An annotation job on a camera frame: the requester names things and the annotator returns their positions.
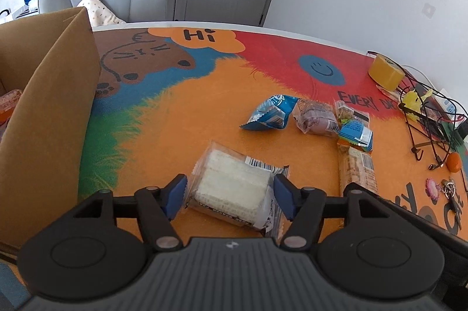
snack package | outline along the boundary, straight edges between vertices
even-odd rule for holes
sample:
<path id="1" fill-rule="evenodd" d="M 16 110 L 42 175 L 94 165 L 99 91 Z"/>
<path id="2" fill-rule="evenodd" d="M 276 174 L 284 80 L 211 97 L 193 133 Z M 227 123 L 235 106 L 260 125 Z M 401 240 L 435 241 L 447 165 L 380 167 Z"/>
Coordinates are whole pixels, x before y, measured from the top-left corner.
<path id="1" fill-rule="evenodd" d="M 21 90 L 14 89 L 0 97 L 0 141 L 22 93 Z"/>
<path id="2" fill-rule="evenodd" d="M 372 152 L 374 133 L 359 121 L 352 119 L 345 123 L 338 132 L 338 136 L 340 137 L 338 143 L 354 146 L 358 150 L 369 154 Z"/>
<path id="3" fill-rule="evenodd" d="M 336 118 L 342 125 L 354 119 L 362 123 L 365 127 L 369 127 L 370 116 L 365 111 L 357 111 L 348 106 L 344 101 L 335 101 Z"/>
<path id="4" fill-rule="evenodd" d="M 369 154 L 351 146 L 338 144 L 338 164 L 341 194 L 343 194 L 345 187 L 352 182 L 378 194 L 374 164 Z"/>
<path id="5" fill-rule="evenodd" d="M 277 240 L 284 219 L 272 186 L 278 173 L 287 176 L 288 166 L 274 167 L 212 142 L 193 169 L 185 202 Z"/>
<path id="6" fill-rule="evenodd" d="M 246 124 L 240 125 L 245 130 L 284 129 L 289 115 L 296 105 L 297 97 L 278 94 L 268 98 L 257 106 Z"/>
<path id="7" fill-rule="evenodd" d="M 333 136 L 339 131 L 332 107 L 320 101 L 300 98 L 292 110 L 292 116 L 304 134 Z"/>

cardboard box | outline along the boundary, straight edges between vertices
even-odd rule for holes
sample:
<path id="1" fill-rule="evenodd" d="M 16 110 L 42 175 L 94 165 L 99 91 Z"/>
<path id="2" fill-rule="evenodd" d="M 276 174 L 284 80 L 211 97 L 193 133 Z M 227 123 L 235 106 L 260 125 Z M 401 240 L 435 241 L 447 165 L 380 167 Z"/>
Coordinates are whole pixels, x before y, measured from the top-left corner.
<path id="1" fill-rule="evenodd" d="M 0 95 L 24 91 L 0 142 L 0 249 L 76 205 L 100 71 L 85 8 L 0 25 Z"/>

table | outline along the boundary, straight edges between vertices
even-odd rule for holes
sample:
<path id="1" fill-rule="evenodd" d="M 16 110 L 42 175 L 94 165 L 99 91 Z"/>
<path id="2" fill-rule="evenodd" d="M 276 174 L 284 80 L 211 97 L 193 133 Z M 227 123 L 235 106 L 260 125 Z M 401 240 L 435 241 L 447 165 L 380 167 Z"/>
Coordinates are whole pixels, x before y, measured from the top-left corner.
<path id="1" fill-rule="evenodd" d="M 296 186 L 339 196 L 336 139 L 304 135 L 294 121 L 265 132 L 239 125 L 275 94 L 330 104 L 341 99 L 371 115 L 379 194 L 468 239 L 468 227 L 459 230 L 446 198 L 433 202 L 425 194 L 427 178 L 440 182 L 449 171 L 429 171 L 430 152 L 416 161 L 404 116 L 376 89 L 367 74 L 372 59 L 365 53 L 240 25 L 162 22 L 94 31 L 102 73 L 83 147 L 81 198 L 102 188 L 132 195 L 148 185 L 164 186 L 178 173 L 190 175 L 211 140 L 268 164 L 288 164 Z M 466 168 L 465 154 L 462 159 Z M 468 225 L 462 177 L 452 176 L 462 225 Z M 339 223 L 326 220 L 322 235 Z M 172 224 L 184 242 L 191 236 L 258 235 L 190 208 Z M 138 234 L 135 220 L 118 225 Z"/>

smiley face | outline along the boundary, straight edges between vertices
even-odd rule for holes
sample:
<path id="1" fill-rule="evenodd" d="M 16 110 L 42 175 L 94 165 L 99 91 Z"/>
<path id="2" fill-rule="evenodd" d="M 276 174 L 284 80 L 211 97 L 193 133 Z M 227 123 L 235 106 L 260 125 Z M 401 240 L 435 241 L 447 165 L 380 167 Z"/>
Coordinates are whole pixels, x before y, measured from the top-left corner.
<path id="1" fill-rule="evenodd" d="M 300 67 L 314 79 L 328 85 L 341 86 L 345 78 L 329 61 L 313 55 L 303 55 L 298 60 Z"/>

chair cushion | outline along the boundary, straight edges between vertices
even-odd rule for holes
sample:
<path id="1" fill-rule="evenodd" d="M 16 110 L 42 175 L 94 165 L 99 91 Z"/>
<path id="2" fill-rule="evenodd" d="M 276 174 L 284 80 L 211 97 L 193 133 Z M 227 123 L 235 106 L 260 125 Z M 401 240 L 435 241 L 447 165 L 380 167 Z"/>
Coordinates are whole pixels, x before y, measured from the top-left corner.
<path id="1" fill-rule="evenodd" d="M 109 24 L 126 23 L 119 19 L 100 0 L 82 0 L 77 7 L 83 6 L 88 11 L 91 27 L 107 26 Z"/>

